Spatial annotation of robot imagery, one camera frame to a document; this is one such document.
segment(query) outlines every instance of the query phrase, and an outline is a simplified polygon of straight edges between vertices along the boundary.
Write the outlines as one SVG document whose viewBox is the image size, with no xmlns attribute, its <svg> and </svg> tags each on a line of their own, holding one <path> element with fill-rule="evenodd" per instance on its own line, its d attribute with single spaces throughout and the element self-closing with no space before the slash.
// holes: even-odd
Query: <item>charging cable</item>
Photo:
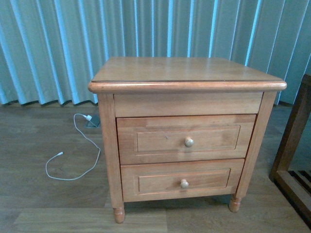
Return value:
<svg viewBox="0 0 311 233">
<path fill-rule="evenodd" d="M 94 167 L 97 165 L 97 162 L 98 162 L 98 160 L 99 160 L 99 155 L 100 155 L 100 153 L 101 153 L 101 149 L 95 144 L 95 142 L 93 142 L 91 139 L 89 139 L 88 137 L 86 137 L 86 136 L 84 135 L 84 133 L 82 133 L 81 130 L 78 129 L 78 127 L 77 127 L 77 125 L 76 125 L 76 116 L 77 116 L 77 115 L 83 116 L 83 117 L 84 117 L 86 120 L 88 120 L 88 121 L 91 121 L 92 117 L 91 117 L 90 115 L 87 115 L 87 116 L 86 116 L 86 115 L 83 115 L 83 114 L 80 114 L 80 113 L 76 113 L 75 115 L 73 115 L 73 123 L 74 123 L 74 127 L 76 127 L 76 130 L 79 131 L 85 139 L 87 139 L 88 141 L 90 141 L 90 142 L 98 149 L 97 159 L 96 159 L 96 161 L 95 161 L 94 166 L 91 167 L 89 170 L 87 170 L 85 173 L 83 173 L 81 176 L 78 176 L 78 177 L 72 178 L 72 179 L 58 178 L 58 177 L 51 176 L 51 175 L 48 173 L 48 163 L 49 163 L 51 160 L 53 160 L 54 158 L 56 158 L 56 157 L 58 157 L 58 156 L 64 154 L 63 152 L 60 152 L 60 153 L 58 153 L 57 155 L 53 156 L 51 159 L 49 159 L 49 160 L 47 161 L 47 163 L 45 164 L 45 171 L 46 171 L 48 177 L 50 177 L 50 178 L 52 178 L 52 179 L 56 179 L 56 180 L 60 180 L 60 181 L 74 181 L 74 180 L 77 180 L 77 179 L 83 177 L 85 174 L 87 174 L 87 173 L 90 172 L 91 170 L 93 170 Z"/>
</svg>

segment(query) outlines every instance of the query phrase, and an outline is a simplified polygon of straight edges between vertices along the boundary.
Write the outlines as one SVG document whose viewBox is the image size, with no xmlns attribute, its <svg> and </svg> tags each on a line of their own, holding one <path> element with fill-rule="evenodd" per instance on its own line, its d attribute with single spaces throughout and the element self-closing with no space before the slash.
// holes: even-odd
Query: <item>bedside table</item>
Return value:
<svg viewBox="0 0 311 233">
<path fill-rule="evenodd" d="M 124 202 L 246 195 L 279 78 L 220 58 L 109 59 L 98 94 L 115 220 Z"/>
</svg>

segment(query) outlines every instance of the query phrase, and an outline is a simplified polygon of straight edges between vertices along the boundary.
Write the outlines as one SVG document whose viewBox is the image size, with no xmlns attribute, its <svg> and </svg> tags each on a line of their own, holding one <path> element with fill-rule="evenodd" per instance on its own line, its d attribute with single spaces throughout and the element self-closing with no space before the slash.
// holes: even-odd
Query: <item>wooden floor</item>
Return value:
<svg viewBox="0 0 311 233">
<path fill-rule="evenodd" d="M 269 180 L 291 108 L 273 113 L 246 197 L 236 214 L 230 196 L 161 200 L 125 204 L 125 222 L 114 221 L 104 154 L 85 177 L 57 181 L 47 177 L 45 163 L 59 177 L 71 178 L 91 167 L 97 150 L 75 130 L 74 113 L 96 114 L 92 105 L 79 107 L 0 107 L 0 232 L 60 233 L 304 233 L 308 227 Z M 100 129 L 77 125 L 103 148 Z M 293 166 L 311 164 L 310 124 Z"/>
</svg>

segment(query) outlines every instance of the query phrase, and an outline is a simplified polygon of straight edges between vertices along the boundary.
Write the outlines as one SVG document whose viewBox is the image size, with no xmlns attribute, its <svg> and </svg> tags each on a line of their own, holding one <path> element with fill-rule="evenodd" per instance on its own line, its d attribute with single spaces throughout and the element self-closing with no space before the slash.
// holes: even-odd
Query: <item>drawer knob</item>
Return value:
<svg viewBox="0 0 311 233">
<path fill-rule="evenodd" d="M 186 139 L 185 139 L 185 146 L 186 147 L 192 147 L 193 144 L 194 144 L 194 141 L 192 140 L 192 138 L 191 137 L 186 137 Z"/>
<path fill-rule="evenodd" d="M 185 179 L 182 179 L 180 181 L 180 187 L 182 188 L 188 188 L 189 187 L 189 183 L 185 180 Z"/>
</svg>

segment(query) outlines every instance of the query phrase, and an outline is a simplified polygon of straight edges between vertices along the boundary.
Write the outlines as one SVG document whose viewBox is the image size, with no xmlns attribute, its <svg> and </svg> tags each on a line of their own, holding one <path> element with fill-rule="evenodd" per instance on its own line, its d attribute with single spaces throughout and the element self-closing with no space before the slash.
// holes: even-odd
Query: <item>drawer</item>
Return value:
<svg viewBox="0 0 311 233">
<path fill-rule="evenodd" d="M 244 158 L 254 121 L 255 115 L 118 118 L 120 163 Z"/>
<path fill-rule="evenodd" d="M 161 200 L 232 194 L 239 183 L 243 164 L 244 159 L 230 159 L 123 165 L 123 200 Z"/>
<path fill-rule="evenodd" d="M 257 114 L 262 92 L 117 94 L 116 117 Z"/>
</svg>

